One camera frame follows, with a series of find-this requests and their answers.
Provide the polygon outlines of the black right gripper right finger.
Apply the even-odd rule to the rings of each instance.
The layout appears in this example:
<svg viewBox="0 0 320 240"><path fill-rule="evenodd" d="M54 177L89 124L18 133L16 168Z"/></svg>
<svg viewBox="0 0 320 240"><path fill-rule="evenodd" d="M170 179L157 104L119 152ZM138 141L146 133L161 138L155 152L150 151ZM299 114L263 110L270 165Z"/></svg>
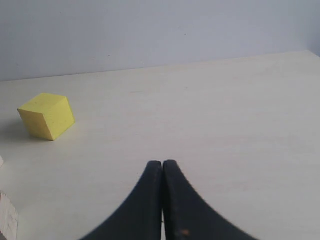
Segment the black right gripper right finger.
<svg viewBox="0 0 320 240"><path fill-rule="evenodd" d="M175 160L163 162L163 215L168 240L253 240L212 209Z"/></svg>

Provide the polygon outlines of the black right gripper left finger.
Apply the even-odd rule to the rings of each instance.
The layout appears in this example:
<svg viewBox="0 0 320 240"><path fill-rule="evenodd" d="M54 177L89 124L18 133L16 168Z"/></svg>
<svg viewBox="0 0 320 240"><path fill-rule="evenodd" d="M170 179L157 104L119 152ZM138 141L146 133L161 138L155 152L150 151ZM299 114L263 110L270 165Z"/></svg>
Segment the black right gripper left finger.
<svg viewBox="0 0 320 240"><path fill-rule="evenodd" d="M162 234L162 164L149 161L119 208L84 240L160 240Z"/></svg>

